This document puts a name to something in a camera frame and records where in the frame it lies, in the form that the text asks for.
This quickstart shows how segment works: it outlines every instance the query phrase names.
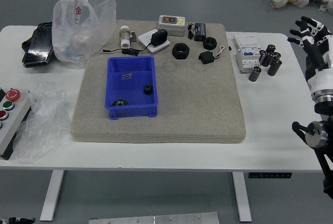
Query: metal plate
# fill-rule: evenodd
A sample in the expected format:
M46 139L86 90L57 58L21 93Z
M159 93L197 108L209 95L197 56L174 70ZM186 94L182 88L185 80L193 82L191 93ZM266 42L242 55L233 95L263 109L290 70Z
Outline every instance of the metal plate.
M219 224L217 212L158 215L128 218L91 219L89 224Z

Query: gray floor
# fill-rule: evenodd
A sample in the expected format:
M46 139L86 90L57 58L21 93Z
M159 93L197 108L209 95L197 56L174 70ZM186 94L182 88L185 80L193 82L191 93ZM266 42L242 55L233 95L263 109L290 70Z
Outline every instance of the gray floor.
M57 1L0 0L0 29L51 21ZM271 0L116 1L118 19L157 21L162 14L180 15L191 22L222 23L227 31L290 36L294 21L304 15L333 30L333 15L319 11L318 2L274 11ZM293 49L305 70L303 50ZM0 218L39 219L50 176L50 171L0 170ZM333 200L322 192L323 177L293 173L291 179L246 179L253 223L332 223ZM217 211L221 224L239 222L230 173L67 171L54 223L206 211Z

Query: black cylinder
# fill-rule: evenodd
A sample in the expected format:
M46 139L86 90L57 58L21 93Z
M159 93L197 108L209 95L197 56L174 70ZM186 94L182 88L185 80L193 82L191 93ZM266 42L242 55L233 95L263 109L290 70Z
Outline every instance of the black cylinder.
M266 49L266 52L268 53L268 52L270 52L270 53L274 53L274 51L275 51L275 45L273 45L273 44L269 44L268 46L267 46L267 49Z
M268 52L266 54L265 59L262 61L261 65L264 67L268 67L271 64L271 60L273 60L274 54L271 52Z
M260 65L262 64L262 62L264 61L264 59L266 58L266 51L264 51L263 49L259 51L260 53L260 57L259 57L259 63Z
M258 67L258 66L254 67L250 76L249 76L249 80L251 82L255 82L258 79L258 76L260 75L260 72L261 72L260 67Z
M273 60L270 68L267 71L267 74L269 74L270 76L275 76L277 70L280 68L282 64L282 61L280 61L279 59L275 59Z
M274 52L274 59L280 60L281 54L279 52Z

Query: table leg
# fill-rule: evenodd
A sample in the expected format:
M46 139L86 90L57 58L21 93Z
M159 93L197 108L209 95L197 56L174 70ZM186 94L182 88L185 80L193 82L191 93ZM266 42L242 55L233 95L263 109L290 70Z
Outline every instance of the table leg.
M238 206L239 221L252 222L244 174L242 172L233 172L233 178Z
M40 221L53 221L64 170L53 170Z

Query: white electrical box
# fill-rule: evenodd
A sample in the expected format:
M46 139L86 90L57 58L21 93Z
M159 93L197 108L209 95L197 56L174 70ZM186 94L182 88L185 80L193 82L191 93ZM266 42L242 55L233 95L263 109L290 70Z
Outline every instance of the white electrical box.
M165 29L168 35L185 35L185 17L161 15L158 20L158 30Z
M13 152L16 131L28 117L31 103L27 90L10 89L5 93L0 88L0 96L0 159L8 160Z
M258 39L250 34L235 35L238 47L236 53L237 65L240 72L250 73L256 66L260 66L260 50L261 46Z

